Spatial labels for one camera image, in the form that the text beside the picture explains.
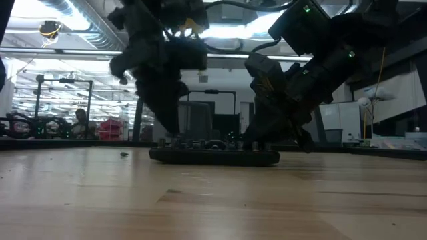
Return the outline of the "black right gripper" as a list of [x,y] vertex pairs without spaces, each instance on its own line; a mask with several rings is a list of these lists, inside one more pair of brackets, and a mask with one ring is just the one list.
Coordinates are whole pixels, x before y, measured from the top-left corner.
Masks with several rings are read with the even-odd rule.
[[252,150],[252,144],[256,142],[258,150],[264,150],[270,132],[261,129],[285,128],[289,140],[302,151],[310,153],[314,150],[310,133],[300,126],[311,121],[310,114],[321,103],[332,101],[334,75],[329,71],[298,71],[294,74],[286,71],[284,76],[284,92],[266,97],[255,94],[255,115],[243,134],[243,149]]

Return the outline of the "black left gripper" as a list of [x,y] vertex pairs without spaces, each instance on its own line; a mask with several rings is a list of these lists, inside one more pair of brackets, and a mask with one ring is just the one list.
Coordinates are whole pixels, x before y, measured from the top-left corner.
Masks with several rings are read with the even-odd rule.
[[171,134],[180,134],[179,98],[187,95],[183,70],[206,70],[207,48],[199,39],[133,36],[132,51],[137,56],[133,66],[135,94],[154,113]]

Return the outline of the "black plastic tool case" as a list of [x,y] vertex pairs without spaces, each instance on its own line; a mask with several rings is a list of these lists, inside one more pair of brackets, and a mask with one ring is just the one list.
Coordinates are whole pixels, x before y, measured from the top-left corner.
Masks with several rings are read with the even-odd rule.
[[257,143],[254,143],[254,147],[255,149],[245,150],[240,142],[203,139],[172,139],[171,143],[167,144],[165,139],[160,139],[158,146],[149,150],[149,157],[174,165],[264,167],[280,161],[277,151],[264,150]]

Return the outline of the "mesh-back office chair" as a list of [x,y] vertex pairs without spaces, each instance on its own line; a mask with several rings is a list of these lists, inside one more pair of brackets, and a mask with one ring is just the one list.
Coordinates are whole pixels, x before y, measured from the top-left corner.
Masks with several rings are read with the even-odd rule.
[[207,103],[181,101],[178,105],[180,135],[194,141],[212,139],[212,114]]

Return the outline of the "grey waste bin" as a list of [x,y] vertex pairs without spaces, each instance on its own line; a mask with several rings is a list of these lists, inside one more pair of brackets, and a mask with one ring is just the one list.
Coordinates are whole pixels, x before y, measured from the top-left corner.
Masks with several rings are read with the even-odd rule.
[[326,141],[328,143],[342,143],[343,129],[326,129]]

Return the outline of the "red storage bin rack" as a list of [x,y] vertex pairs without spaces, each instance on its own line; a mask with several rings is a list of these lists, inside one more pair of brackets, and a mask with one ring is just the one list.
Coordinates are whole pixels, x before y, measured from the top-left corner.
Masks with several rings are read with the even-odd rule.
[[112,118],[101,122],[98,135],[102,141],[123,141],[123,122]]

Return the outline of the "white partition panel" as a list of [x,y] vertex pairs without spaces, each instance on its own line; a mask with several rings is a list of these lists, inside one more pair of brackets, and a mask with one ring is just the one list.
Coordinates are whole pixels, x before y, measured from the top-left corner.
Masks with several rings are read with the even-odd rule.
[[357,102],[320,105],[324,129],[343,129],[342,143],[361,138],[360,106]]

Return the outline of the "person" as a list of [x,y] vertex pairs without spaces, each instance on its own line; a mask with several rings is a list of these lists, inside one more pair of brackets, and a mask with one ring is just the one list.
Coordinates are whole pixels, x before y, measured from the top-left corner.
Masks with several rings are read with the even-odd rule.
[[96,123],[87,121],[87,114],[84,109],[75,112],[77,122],[71,126],[71,136],[74,139],[95,139]]

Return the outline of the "cluttered side table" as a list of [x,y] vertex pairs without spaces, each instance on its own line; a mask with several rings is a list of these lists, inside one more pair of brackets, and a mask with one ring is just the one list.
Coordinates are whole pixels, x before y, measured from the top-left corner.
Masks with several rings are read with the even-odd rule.
[[389,150],[427,151],[427,132],[405,132],[403,137],[375,135],[361,139],[361,147]]

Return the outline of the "background robot arms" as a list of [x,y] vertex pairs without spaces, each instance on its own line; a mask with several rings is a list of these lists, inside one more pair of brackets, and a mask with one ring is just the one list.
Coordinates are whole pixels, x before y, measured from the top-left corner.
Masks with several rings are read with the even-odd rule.
[[19,112],[0,117],[0,137],[12,139],[69,139],[71,124],[62,117],[30,117]]

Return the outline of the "black monitor stand frame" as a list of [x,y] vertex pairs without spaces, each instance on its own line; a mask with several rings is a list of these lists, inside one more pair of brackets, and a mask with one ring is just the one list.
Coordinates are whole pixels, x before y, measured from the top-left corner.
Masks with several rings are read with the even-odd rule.
[[237,97],[235,91],[220,91],[217,89],[207,90],[190,90],[187,95],[187,101],[190,101],[190,95],[192,93],[202,93],[204,95],[219,95],[219,94],[231,94],[233,96],[233,103],[229,103],[233,107],[233,111],[230,114],[217,113],[215,101],[198,101],[197,103],[207,103],[209,105],[212,117],[212,127],[218,130],[220,137],[225,140],[236,141],[239,137],[239,124],[238,124],[238,112],[236,111]]

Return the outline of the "black gantry frame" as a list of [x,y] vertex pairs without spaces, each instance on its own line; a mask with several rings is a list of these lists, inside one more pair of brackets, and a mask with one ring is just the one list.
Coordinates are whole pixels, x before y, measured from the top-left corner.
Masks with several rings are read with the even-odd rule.
[[85,129],[85,138],[87,138],[87,134],[89,131],[89,117],[90,117],[90,112],[91,112],[91,98],[93,95],[93,81],[92,80],[79,80],[79,79],[69,79],[69,78],[60,78],[60,79],[46,79],[44,75],[37,75],[35,78],[36,82],[37,82],[37,89],[36,89],[36,104],[35,104],[35,113],[34,113],[34,118],[38,118],[39,115],[39,104],[40,104],[40,99],[41,99],[41,86],[45,81],[50,81],[50,82],[60,82],[60,83],[66,83],[66,84],[71,84],[71,83],[88,83],[89,84],[89,89],[87,90],[89,95],[87,97],[87,111],[86,111],[86,129]]

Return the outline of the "silver ventilation duct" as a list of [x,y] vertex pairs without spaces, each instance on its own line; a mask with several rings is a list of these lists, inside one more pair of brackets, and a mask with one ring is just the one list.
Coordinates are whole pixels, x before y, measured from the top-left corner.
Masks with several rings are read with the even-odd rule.
[[38,0],[59,16],[59,22],[99,50],[119,51],[125,43],[87,0]]

